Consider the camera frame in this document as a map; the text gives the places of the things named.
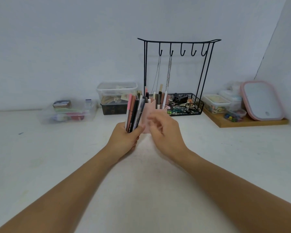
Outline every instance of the wall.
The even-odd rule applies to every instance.
[[[287,0],[256,80],[271,83],[291,120],[291,0]]]
[[[41,108],[56,99],[97,98],[103,80],[143,84],[143,43],[214,46],[204,92],[253,79],[285,0],[0,0],[0,110]],[[169,46],[162,44],[160,82]],[[169,92],[196,92],[202,67],[191,45],[172,46]],[[148,87],[158,46],[149,44]]]

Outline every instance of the person's right hand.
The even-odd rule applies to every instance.
[[[189,151],[183,141],[178,122],[165,111],[152,112],[148,119],[154,143],[163,155],[177,162]]]

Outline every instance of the necklace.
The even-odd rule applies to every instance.
[[[156,81],[156,76],[157,76],[157,82],[156,82],[156,91],[157,91],[157,84],[159,83],[159,69],[161,67],[161,58],[162,57],[159,55],[159,62],[157,63],[156,75],[155,75],[155,79],[154,79],[154,83],[153,83],[151,94],[153,93],[153,89],[154,89],[154,85],[155,85],[155,81]]]
[[[167,91],[168,90],[168,87],[169,87],[171,61],[172,61],[172,56],[169,56],[168,71],[167,71],[167,80],[166,80],[166,89],[165,89],[165,91]]]

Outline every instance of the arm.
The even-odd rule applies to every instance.
[[[100,182],[122,156],[135,149],[143,130],[139,126],[128,134],[124,123],[117,124],[100,152],[5,223],[0,233],[74,232]]]
[[[198,182],[241,232],[291,232],[291,204],[190,151],[178,122],[154,112],[150,131],[157,148]]]

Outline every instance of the hook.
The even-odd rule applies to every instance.
[[[161,43],[159,43],[159,52],[161,52],[161,53],[159,53],[159,56],[162,56],[162,51],[163,50],[161,50]]]
[[[173,54],[173,50],[171,50],[171,43],[170,43],[169,55],[172,56],[172,54]]]
[[[191,56],[194,56],[196,51],[194,52],[194,55],[193,55],[193,46],[194,46],[194,43],[192,43],[192,50],[191,50]]]
[[[207,53],[207,50],[206,50],[205,54],[203,54],[203,49],[204,49],[204,43],[203,43],[203,47],[202,47],[202,52],[201,52],[201,55],[202,55],[202,56],[205,56],[205,55],[206,55],[206,53]]]
[[[183,54],[182,54],[182,43],[181,43],[180,55],[181,55],[181,56],[184,56],[184,53],[185,53],[185,50],[184,50],[184,52],[183,52]]]

